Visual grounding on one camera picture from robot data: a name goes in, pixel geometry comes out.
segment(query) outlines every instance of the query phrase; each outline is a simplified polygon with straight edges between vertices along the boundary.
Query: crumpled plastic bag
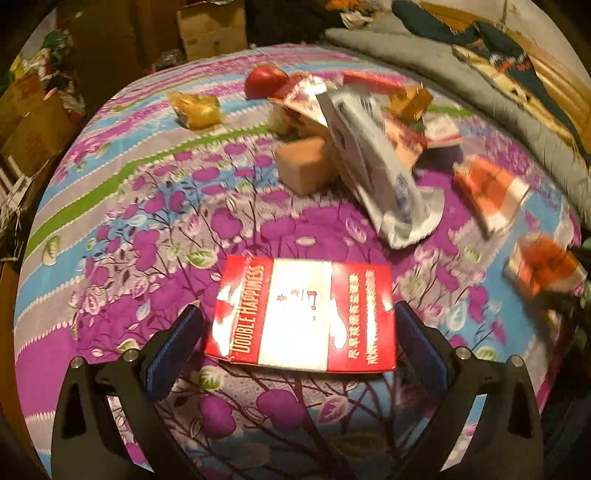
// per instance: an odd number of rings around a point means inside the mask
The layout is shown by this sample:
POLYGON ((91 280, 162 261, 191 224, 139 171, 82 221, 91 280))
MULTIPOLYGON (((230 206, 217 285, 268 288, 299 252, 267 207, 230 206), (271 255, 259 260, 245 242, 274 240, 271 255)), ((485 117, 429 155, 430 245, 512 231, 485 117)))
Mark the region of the crumpled plastic bag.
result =
POLYGON ((367 209, 378 235, 400 249, 433 233, 443 216, 443 191, 417 187, 369 91, 348 86, 318 100, 342 159, 341 178, 367 209))

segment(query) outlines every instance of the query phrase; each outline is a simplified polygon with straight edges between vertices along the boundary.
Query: cardboard box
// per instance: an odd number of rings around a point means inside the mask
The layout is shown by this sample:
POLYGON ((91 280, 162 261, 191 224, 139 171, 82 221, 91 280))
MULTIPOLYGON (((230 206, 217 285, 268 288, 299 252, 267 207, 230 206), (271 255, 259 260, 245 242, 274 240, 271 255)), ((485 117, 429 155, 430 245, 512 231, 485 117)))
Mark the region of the cardboard box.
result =
POLYGON ((178 30, 189 60, 213 57, 248 47, 244 1, 228 5, 199 2, 177 13, 178 30))
POLYGON ((59 95, 40 102, 17 126, 2 147, 2 156, 14 158, 27 176, 33 176, 60 153, 74 135, 59 95))
POLYGON ((16 130, 24 116, 45 97, 45 90, 36 73, 11 83, 0 98, 0 147, 16 130))

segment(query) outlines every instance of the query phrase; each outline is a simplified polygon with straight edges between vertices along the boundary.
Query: fabric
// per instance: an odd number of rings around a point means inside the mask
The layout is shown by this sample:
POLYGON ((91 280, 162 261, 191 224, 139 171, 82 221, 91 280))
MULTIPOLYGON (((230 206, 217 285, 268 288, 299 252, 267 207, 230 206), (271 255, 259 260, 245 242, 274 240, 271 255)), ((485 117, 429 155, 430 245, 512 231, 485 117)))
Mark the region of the fabric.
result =
MULTIPOLYGON (((573 150, 530 113, 492 87, 482 75, 455 58, 449 45, 425 38, 341 28, 326 31, 335 45, 351 48, 430 79, 483 112, 530 150, 591 227, 591 177, 573 150)), ((434 111, 443 112, 435 107, 434 111)))
MULTIPOLYGON (((433 92, 435 105, 454 114, 464 141, 417 164, 417 184, 445 192, 443 217, 419 246, 394 252, 346 192, 297 197, 279 182, 273 150, 282 142, 265 128, 271 106, 243 96, 244 78, 257 63, 327 79, 356 69, 414 82, 350 53, 283 45, 147 76, 96 114, 43 196, 15 306, 19 397, 44 464, 70 359, 116 359, 196 299, 212 318, 228 255, 387 264, 392 301, 408 300, 453 345, 480 357, 522 355, 544 404, 568 331, 556 343, 540 333, 502 269, 516 239, 529 231, 544 231, 561 247, 578 243, 577 220, 553 181, 516 141, 433 92), (216 95, 223 125, 183 128, 167 99, 171 90, 216 95), (509 234, 485 239, 453 188, 452 164, 464 154, 482 155, 532 188, 509 234)), ((403 363, 396 375, 327 377, 195 354, 157 410, 209 479, 332 473, 379 480, 390 476, 436 405, 403 363)), ((482 405, 479 398, 449 464, 466 449, 482 405)), ((111 407, 131 457, 144 463, 117 399, 111 407)))
POLYGON ((469 45, 478 40, 473 27, 462 33, 456 32, 419 5, 407 0, 392 2, 392 13, 402 20, 408 31, 419 37, 457 45, 469 45))
MULTIPOLYGON (((487 59, 495 70, 521 85, 527 90, 529 97, 535 98, 532 101, 541 104, 557 122, 564 125, 574 138, 576 151, 581 153, 586 163, 591 161, 569 116, 546 91, 527 52, 511 37, 485 21, 476 21, 465 32, 456 33, 430 12, 406 0, 393 2, 392 12, 415 35, 450 45, 464 46, 487 59)), ((491 74, 487 69, 480 68, 479 71, 485 75, 491 74)), ((539 110, 539 106, 532 108, 531 113, 536 115, 539 110)))
POLYGON ((570 148, 576 156, 580 156, 577 139, 573 136, 571 130, 566 128, 553 116, 540 100, 525 90, 519 83, 510 76, 499 71, 492 65, 488 59, 477 55, 467 48, 454 46, 453 52, 459 59, 469 63, 473 68, 481 72, 485 78, 490 79, 501 92, 506 94, 514 102, 521 105, 525 110, 536 117, 542 124, 547 126, 556 135, 558 135, 570 148))

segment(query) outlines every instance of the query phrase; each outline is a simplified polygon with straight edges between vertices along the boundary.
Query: red cigarette box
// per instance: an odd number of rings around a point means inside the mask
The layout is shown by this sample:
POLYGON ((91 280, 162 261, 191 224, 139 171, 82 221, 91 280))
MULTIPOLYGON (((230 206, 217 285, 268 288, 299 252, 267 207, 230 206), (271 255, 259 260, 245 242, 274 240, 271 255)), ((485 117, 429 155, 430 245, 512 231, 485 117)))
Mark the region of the red cigarette box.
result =
POLYGON ((396 367, 389 266, 229 257, 205 354, 319 372, 396 367))

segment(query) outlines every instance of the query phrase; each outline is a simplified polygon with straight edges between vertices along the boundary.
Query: orange sponge block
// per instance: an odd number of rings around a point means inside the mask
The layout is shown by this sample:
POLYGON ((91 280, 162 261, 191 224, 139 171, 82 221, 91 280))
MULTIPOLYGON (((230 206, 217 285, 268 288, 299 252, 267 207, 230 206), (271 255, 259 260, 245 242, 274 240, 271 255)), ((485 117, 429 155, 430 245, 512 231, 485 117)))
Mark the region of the orange sponge block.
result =
POLYGON ((323 138, 310 137, 278 147, 275 161, 280 180, 298 195, 308 195, 333 183, 339 172, 324 146, 323 138))

